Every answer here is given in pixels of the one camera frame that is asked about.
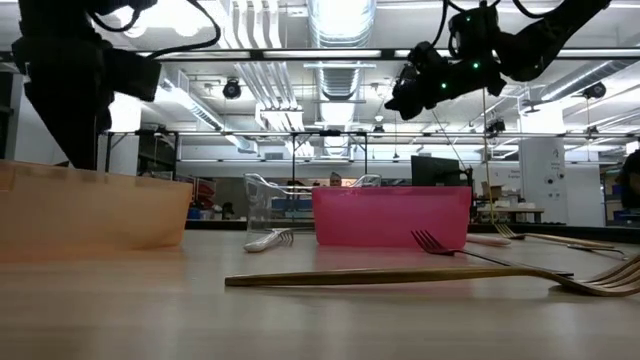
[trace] orange container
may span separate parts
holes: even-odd
[[[191,185],[0,160],[0,262],[182,241]]]

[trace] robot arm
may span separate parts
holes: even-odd
[[[500,32],[494,49],[501,72],[515,81],[540,76],[558,56],[564,44],[611,0],[565,0],[554,10],[511,35]]]
[[[25,95],[76,168],[96,168],[98,134],[111,127],[113,92],[153,101],[161,69],[114,49],[95,32],[89,14],[127,5],[142,11],[156,1],[19,1],[22,37],[12,50],[28,76]]]
[[[487,6],[483,1],[480,7],[460,12],[449,21],[451,36],[458,44],[453,49],[450,40],[449,51],[459,61],[449,64],[428,42],[418,44],[408,57],[418,75],[413,81],[401,78],[385,108],[399,111],[403,120],[409,120],[423,107],[431,109],[440,101],[485,87],[489,94],[500,95],[506,84],[501,73],[516,81],[533,80],[567,40],[610,1],[565,0],[515,35],[500,30],[495,5]]]

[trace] pink plastic container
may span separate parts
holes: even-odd
[[[448,249],[466,242],[469,187],[325,187],[313,189],[312,198],[320,245],[420,249],[414,230]]]

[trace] gold fork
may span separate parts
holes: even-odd
[[[502,235],[502,237],[510,239],[510,240],[524,240],[527,236],[535,237],[538,239],[558,242],[567,245],[582,245],[588,247],[596,247],[596,248],[607,248],[614,249],[614,245],[604,244],[595,241],[587,241],[582,239],[569,238],[565,236],[555,236],[555,235],[546,235],[546,234],[534,234],[534,233],[526,233],[526,234],[516,234],[514,233],[507,225],[505,224],[495,224],[496,229]]]
[[[239,275],[225,279],[226,286],[324,286],[395,284],[482,279],[510,276],[543,278],[594,296],[629,296],[640,293],[640,255],[588,280],[572,280],[551,272],[522,267],[457,267],[413,269],[357,269],[288,274]]]

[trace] white tabletop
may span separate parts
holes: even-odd
[[[3,359],[601,360],[640,353],[640,298],[597,298],[507,278],[324,289],[225,288],[227,275],[487,263],[417,251],[242,250],[243,232],[190,231],[184,250],[0,264]],[[468,249],[576,272],[615,256],[541,240]],[[638,252],[639,248],[626,247]]]

